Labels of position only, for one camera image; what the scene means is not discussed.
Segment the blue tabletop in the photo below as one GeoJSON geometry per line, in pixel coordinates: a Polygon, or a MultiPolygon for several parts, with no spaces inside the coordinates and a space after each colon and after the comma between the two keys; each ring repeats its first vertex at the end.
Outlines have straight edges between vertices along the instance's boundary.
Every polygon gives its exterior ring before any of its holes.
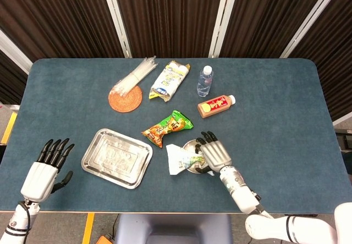
{"type": "Polygon", "coordinates": [[[43,144],[70,137],[76,146],[58,180],[73,170],[71,182],[41,204],[43,210],[96,212],[238,212],[218,175],[184,171],[170,176],[165,145],[182,146],[213,131],[223,142],[246,183],[270,213],[331,213],[352,201],[351,186],[313,62],[305,59],[177,59],[189,75],[167,103],[148,99],[151,85],[171,59],[139,86],[141,106],[121,114],[108,104],[113,85],[141,59],[42,59],[31,69],[24,98],[0,165],[0,210],[13,210],[27,172],[43,144]],[[196,93],[199,71],[214,70],[210,94],[196,93]],[[236,104],[202,119],[197,104],[234,95],[236,104]],[[157,148],[141,134],[172,110],[194,128],[168,134],[157,148]],[[94,134],[108,128],[147,142],[153,156],[145,176],[128,190],[81,168],[94,134]]]}

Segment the snack bag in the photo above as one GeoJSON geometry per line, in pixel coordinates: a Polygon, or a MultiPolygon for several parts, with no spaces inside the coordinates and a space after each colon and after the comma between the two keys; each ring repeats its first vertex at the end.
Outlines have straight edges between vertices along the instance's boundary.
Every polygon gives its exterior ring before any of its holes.
{"type": "Polygon", "coordinates": [[[149,99],[161,97],[165,102],[175,94],[178,86],[189,72],[190,65],[182,65],[176,61],[168,63],[150,88],[149,99]]]}
{"type": "Polygon", "coordinates": [[[150,127],[149,129],[142,132],[151,142],[156,146],[162,148],[163,136],[167,133],[180,131],[180,130],[189,130],[193,128],[192,122],[183,115],[180,111],[174,110],[172,114],[167,118],[163,119],[158,124],[150,127]]]}

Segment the bottle cap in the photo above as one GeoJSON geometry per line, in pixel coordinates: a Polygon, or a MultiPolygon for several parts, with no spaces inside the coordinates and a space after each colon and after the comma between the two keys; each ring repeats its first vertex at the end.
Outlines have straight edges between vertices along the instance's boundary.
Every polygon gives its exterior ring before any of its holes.
{"type": "Polygon", "coordinates": [[[230,95],[229,98],[231,98],[232,104],[236,103],[236,98],[233,95],[230,95]]]}
{"type": "Polygon", "coordinates": [[[203,73],[204,73],[205,75],[209,75],[209,74],[211,74],[212,70],[213,70],[213,69],[211,68],[210,65],[206,65],[206,66],[203,68],[203,73]]]}

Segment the dark curtain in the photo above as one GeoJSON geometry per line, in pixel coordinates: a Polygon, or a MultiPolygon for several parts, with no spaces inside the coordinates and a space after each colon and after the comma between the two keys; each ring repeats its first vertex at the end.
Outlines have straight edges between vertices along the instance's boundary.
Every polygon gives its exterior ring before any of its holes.
{"type": "Polygon", "coordinates": [[[290,57],[311,59],[332,120],[352,111],[352,0],[332,0],[290,57]]]}
{"type": "Polygon", "coordinates": [[[106,0],[0,0],[0,28],[33,62],[124,57],[106,0]]]}
{"type": "Polygon", "coordinates": [[[133,57],[208,57],[220,0],[118,0],[133,57]]]}
{"type": "Polygon", "coordinates": [[[316,2],[235,0],[220,57],[280,57],[316,2]]]}
{"type": "Polygon", "coordinates": [[[0,51],[0,102],[20,104],[27,74],[0,51]]]}

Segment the orange round coaster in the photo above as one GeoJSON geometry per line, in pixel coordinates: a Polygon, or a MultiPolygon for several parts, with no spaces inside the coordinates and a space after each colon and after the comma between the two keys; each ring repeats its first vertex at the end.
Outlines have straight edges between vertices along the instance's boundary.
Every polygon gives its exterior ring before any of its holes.
{"type": "Polygon", "coordinates": [[[112,109],[121,113],[131,112],[142,103],[142,89],[135,86],[125,97],[110,92],[108,100],[112,109]]]}

